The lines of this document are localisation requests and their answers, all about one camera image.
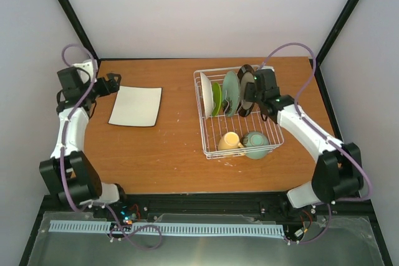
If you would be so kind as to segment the floral patterned plate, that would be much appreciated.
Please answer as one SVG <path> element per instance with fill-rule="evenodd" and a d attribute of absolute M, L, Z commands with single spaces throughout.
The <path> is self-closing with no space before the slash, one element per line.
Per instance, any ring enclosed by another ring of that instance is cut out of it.
<path fill-rule="evenodd" d="M 203 94 L 204 117 L 208 119 L 214 109 L 212 84 L 203 72 L 200 73 L 200 79 Z"/>

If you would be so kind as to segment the light blue plate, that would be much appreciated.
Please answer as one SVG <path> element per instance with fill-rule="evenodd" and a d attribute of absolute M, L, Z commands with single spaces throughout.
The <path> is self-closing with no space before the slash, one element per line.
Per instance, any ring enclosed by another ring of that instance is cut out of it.
<path fill-rule="evenodd" d="M 229 71 L 222 84 L 222 109 L 226 116 L 232 117 L 240 104 L 240 83 L 235 72 Z"/>

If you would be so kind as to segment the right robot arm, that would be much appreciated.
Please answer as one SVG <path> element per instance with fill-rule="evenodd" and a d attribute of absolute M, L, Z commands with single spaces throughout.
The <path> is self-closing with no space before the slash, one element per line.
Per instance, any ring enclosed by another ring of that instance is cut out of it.
<path fill-rule="evenodd" d="M 245 86 L 244 100 L 258 105 L 264 121 L 287 130 L 309 152 L 316 166 L 311 181 L 287 191 L 295 209 L 318 203 L 356 201 L 364 187 L 361 154 L 354 143 L 345 144 L 311 120 L 290 95 L 281 95 L 274 69 L 254 72 Z"/>

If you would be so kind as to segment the white wire dish rack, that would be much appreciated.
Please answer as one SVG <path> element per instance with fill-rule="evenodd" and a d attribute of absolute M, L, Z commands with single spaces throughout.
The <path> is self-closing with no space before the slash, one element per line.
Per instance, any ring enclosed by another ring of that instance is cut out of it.
<path fill-rule="evenodd" d="M 259 68 L 258 65 L 252 65 L 254 71 Z M 221 137 L 227 132 L 235 132 L 239 135 L 240 141 L 243 136 L 252 131 L 258 131 L 265 135 L 270 145 L 265 146 L 269 153 L 280 147 L 284 143 L 284 137 L 279 125 L 271 119 L 263 119 L 259 107 L 254 104 L 252 112 L 247 117 L 241 117 L 237 111 L 232 117 L 224 114 L 222 106 L 216 116 L 204 117 L 203 94 L 201 89 L 200 73 L 203 72 L 208 79 L 218 82 L 222 88 L 223 80 L 227 72 L 233 71 L 238 74 L 241 67 L 230 67 L 220 69 L 206 69 L 194 71 L 195 91 L 198 105 L 199 123 L 201 128 L 203 153 L 207 159 L 231 158 L 233 156 L 245 156 L 249 148 L 240 148 L 236 150 L 218 151 L 218 143 Z"/>

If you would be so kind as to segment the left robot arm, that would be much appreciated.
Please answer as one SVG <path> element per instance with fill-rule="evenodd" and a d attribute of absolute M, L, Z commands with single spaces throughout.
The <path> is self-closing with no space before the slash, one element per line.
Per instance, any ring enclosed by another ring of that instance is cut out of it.
<path fill-rule="evenodd" d="M 39 165 L 44 183 L 63 206 L 108 204 L 110 213 L 124 217 L 130 210 L 125 191 L 117 183 L 103 183 L 84 154 L 85 129 L 97 99 L 117 92 L 122 77 L 109 73 L 97 78 L 88 60 L 58 71 L 57 76 L 62 86 L 56 96 L 60 127 L 50 158 Z"/>

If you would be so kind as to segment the grey bowl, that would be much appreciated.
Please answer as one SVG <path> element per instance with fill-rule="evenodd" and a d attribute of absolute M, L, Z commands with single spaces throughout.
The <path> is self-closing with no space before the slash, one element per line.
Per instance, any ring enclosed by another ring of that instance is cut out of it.
<path fill-rule="evenodd" d="M 240 83 L 240 96 L 237 113 L 241 117 L 247 117 L 252 112 L 254 107 L 254 103 L 247 102 L 244 99 L 244 93 L 247 83 L 254 83 L 253 73 L 253 67 L 249 64 L 245 64 L 239 69 L 237 74 Z"/>

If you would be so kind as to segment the yellow ceramic mug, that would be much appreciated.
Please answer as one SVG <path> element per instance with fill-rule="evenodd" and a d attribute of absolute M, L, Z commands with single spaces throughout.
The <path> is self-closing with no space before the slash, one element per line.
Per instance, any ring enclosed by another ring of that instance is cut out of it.
<path fill-rule="evenodd" d="M 236 150 L 240 148 L 244 148 L 240 141 L 240 137 L 237 133 L 232 131 L 224 134 L 218 143 L 218 151 Z"/>

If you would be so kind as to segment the lime green small plate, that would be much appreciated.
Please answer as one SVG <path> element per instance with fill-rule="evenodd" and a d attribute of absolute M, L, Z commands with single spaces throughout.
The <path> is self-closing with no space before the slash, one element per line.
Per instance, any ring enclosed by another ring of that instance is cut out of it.
<path fill-rule="evenodd" d="M 211 116 L 216 116 L 218 115 L 222 101 L 223 101 L 223 96 L 222 96 L 222 88 L 218 82 L 213 82 L 212 83 L 212 93 L 213 93 L 213 111 L 211 113 Z"/>

